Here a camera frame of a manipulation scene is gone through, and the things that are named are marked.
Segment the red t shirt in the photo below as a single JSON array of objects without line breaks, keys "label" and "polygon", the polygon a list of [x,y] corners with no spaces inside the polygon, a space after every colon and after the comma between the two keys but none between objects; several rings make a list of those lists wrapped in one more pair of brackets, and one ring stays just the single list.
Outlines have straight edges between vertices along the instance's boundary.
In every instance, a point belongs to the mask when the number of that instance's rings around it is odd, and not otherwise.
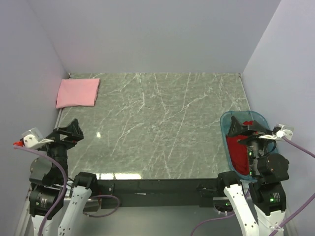
[{"label": "red t shirt", "polygon": [[239,174],[245,176],[250,174],[247,147],[238,141],[244,140],[250,135],[251,132],[246,131],[244,134],[239,134],[233,137],[228,134],[225,136],[232,166]]}]

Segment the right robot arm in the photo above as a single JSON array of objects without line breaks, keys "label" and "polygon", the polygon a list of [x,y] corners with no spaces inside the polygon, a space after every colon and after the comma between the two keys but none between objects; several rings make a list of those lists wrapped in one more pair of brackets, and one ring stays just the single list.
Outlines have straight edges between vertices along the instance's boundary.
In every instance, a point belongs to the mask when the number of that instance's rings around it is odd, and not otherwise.
[{"label": "right robot arm", "polygon": [[240,115],[221,117],[221,130],[229,158],[243,156],[247,172],[236,167],[220,173],[220,191],[228,197],[244,236],[282,236],[286,194],[282,182],[289,179],[289,161],[277,153],[277,141],[293,132],[278,124],[274,129]]}]

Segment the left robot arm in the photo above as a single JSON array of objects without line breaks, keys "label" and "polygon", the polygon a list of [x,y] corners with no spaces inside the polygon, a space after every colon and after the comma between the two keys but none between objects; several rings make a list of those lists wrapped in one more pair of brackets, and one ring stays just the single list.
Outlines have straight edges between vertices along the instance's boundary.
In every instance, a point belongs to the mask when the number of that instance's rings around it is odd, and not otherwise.
[{"label": "left robot arm", "polygon": [[68,183],[67,151],[84,138],[78,119],[43,137],[38,129],[23,138],[28,149],[42,151],[30,167],[30,215],[39,236],[72,236],[88,199],[99,193],[95,174],[80,172]]}]

